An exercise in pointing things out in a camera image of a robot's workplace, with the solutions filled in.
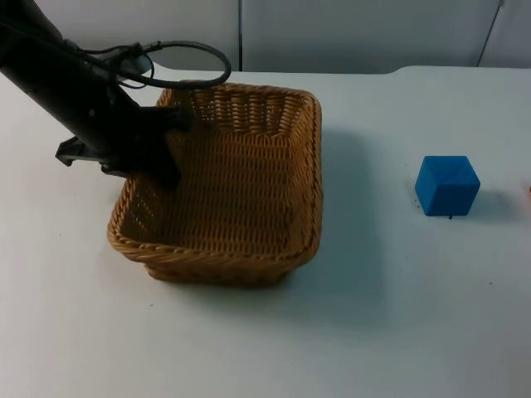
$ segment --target basket rim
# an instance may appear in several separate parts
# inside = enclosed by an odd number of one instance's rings
[[[321,128],[321,106],[319,101],[308,91],[296,90],[282,87],[274,87],[271,85],[245,85],[240,83],[225,83],[221,86],[218,86],[223,90],[235,90],[235,91],[257,91],[258,95],[263,95],[264,91],[266,93],[275,93],[275,94],[288,94],[292,96],[297,96],[299,98],[305,98],[308,100],[303,107],[312,107],[314,110],[314,126],[312,134],[318,134],[320,136]],[[157,101],[157,106],[164,106],[172,99],[172,91],[165,90],[159,100]],[[107,227],[107,238],[110,244],[122,255],[128,259],[136,262],[152,262],[152,263],[171,263],[175,261],[175,255],[189,255],[197,256],[200,258],[223,258],[223,259],[242,259],[242,260],[256,260],[256,261],[282,261],[282,260],[296,260],[309,252],[309,250],[315,246],[315,240],[319,239],[320,230],[321,230],[321,211],[317,208],[319,203],[323,201],[323,189],[321,181],[321,169],[320,169],[320,147],[316,145],[314,140],[314,145],[312,146],[312,155],[315,158],[315,161],[318,163],[313,167],[313,183],[311,186],[312,192],[318,192],[319,195],[313,195],[311,202],[312,217],[311,217],[311,230],[305,234],[304,244],[302,247],[290,253],[282,254],[281,252],[278,255],[255,255],[242,252],[221,252],[221,251],[205,251],[205,250],[195,250],[187,247],[168,245],[163,243],[146,243],[140,242],[135,239],[131,239],[127,236],[124,236],[120,230],[124,222],[125,213],[129,209],[129,206],[132,203],[132,198],[134,196],[136,186],[135,180],[138,178],[136,175],[130,175],[124,184],[122,192],[120,193],[119,199],[114,205],[112,215]]]

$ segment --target white wall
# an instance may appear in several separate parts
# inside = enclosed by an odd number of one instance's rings
[[[243,69],[475,66],[498,0],[244,0]]]
[[[37,0],[63,36],[101,48],[157,40],[202,41],[223,51],[238,67],[237,0]],[[153,57],[179,69],[221,70],[195,50],[164,50]]]
[[[531,1],[504,2],[485,48],[481,66],[531,67]]]

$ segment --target blue block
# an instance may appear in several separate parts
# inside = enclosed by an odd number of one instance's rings
[[[415,191],[427,216],[466,216],[480,180],[466,156],[426,156]]]

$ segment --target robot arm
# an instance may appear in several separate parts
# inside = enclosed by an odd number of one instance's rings
[[[225,72],[214,80],[167,82],[123,67],[166,46],[211,52],[223,61]],[[59,146],[56,157],[67,166],[77,159],[96,161],[112,175],[146,172],[175,188],[180,172],[164,134],[172,128],[189,130],[192,116],[178,108],[139,106],[119,78],[184,90],[212,87],[228,79],[230,62],[214,48],[187,41],[110,50],[83,51],[63,40],[33,0],[0,0],[0,71],[75,135]],[[93,52],[107,57],[96,58]]]

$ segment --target woven basket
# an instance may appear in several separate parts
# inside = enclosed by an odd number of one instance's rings
[[[307,92],[226,84],[165,90],[159,106],[192,109],[168,134],[183,178],[175,192],[129,177],[110,244],[155,279],[264,286],[317,252],[323,192],[321,109]]]

